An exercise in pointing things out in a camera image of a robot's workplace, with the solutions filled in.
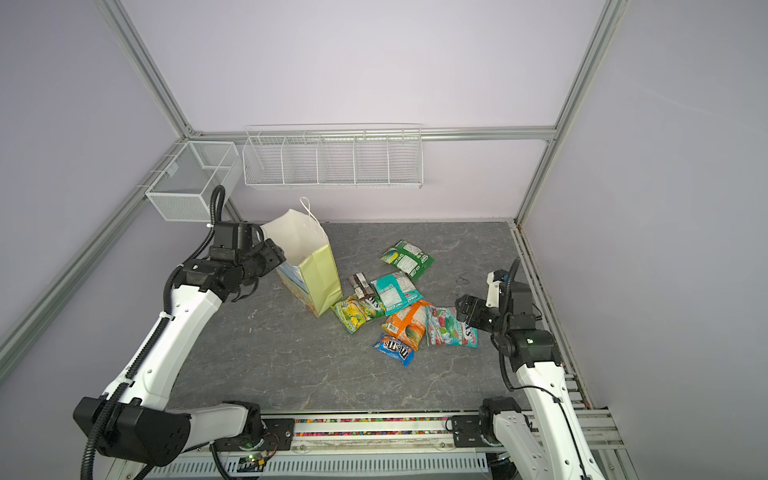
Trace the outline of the blue M&M's packet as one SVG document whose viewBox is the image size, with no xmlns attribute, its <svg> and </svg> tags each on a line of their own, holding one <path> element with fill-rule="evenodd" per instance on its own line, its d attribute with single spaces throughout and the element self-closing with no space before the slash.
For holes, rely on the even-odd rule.
<svg viewBox="0 0 768 480">
<path fill-rule="evenodd" d="M 384 334 L 373 345 L 373 348 L 389 358 L 398 360 L 404 367 L 408 367 L 414 358 L 415 351 L 397 338 Z"/>
</svg>

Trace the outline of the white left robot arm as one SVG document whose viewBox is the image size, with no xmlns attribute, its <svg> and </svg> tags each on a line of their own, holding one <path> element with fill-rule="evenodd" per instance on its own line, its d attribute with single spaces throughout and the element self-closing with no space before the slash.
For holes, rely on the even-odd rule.
<svg viewBox="0 0 768 480">
<path fill-rule="evenodd" d="M 143 479 L 200 446 L 264 438 L 261 409 L 254 403 L 226 401 L 189 412 L 167 408 L 180 369 L 209 320 L 226 301 L 252 295 L 260 279 L 285 261 L 259 225 L 223 220 L 225 194 L 224 186 L 215 186 L 208 234 L 167 278 L 151 332 L 98 397 L 84 397 L 76 406 L 73 419 L 87 437 L 80 478 L 93 478 L 98 455 L 141 464 L 137 476 Z"/>
</svg>

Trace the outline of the white and green paper bag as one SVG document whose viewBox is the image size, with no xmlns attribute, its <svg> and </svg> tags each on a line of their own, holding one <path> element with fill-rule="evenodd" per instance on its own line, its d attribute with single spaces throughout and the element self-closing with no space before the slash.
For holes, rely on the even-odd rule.
<svg viewBox="0 0 768 480">
<path fill-rule="evenodd" d="M 299 199 L 302 211 L 289 209 L 264 224 L 263 233 L 284 253 L 277 273 L 283 284 L 315 316 L 342 300 L 342 287 L 329 237 L 314 215 L 310 200 Z"/>
</svg>

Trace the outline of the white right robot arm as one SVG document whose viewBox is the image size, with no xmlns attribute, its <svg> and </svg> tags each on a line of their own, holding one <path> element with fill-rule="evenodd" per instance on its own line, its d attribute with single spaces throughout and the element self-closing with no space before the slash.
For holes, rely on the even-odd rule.
<svg viewBox="0 0 768 480">
<path fill-rule="evenodd" d="M 537 327 L 531 288 L 516 280 L 521 260 L 488 274 L 484 299 L 463 295 L 456 318 L 490 334 L 509 392 L 523 392 L 539 435 L 511 397 L 486 399 L 482 435 L 504 447 L 522 479 L 602 479 L 568 394 L 563 359 L 552 333 Z"/>
</svg>

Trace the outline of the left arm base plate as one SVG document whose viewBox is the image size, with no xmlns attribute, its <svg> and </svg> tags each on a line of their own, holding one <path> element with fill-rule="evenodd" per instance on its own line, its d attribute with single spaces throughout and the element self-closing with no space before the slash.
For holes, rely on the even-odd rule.
<svg viewBox="0 0 768 480">
<path fill-rule="evenodd" d="M 216 440 L 219 452 L 287 451 L 291 448 L 296 422 L 293 418 L 266 418 L 256 433 Z"/>
</svg>

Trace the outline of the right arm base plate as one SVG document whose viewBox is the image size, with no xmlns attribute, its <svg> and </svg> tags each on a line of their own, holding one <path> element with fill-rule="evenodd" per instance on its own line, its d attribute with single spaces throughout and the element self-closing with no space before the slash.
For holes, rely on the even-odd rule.
<svg viewBox="0 0 768 480">
<path fill-rule="evenodd" d="M 496 446 L 496 443 L 484 434 L 481 419 L 477 414 L 453 415 L 446 420 L 445 426 L 457 448 Z"/>
</svg>

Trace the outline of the pink-teal Fox's candy packet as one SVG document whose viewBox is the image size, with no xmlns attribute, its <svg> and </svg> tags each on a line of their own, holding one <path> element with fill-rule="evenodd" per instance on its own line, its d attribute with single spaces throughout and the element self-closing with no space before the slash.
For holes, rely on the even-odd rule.
<svg viewBox="0 0 768 480">
<path fill-rule="evenodd" d="M 477 329 L 460 322 L 454 307 L 429 308 L 427 336 L 430 346 L 478 347 Z"/>
</svg>

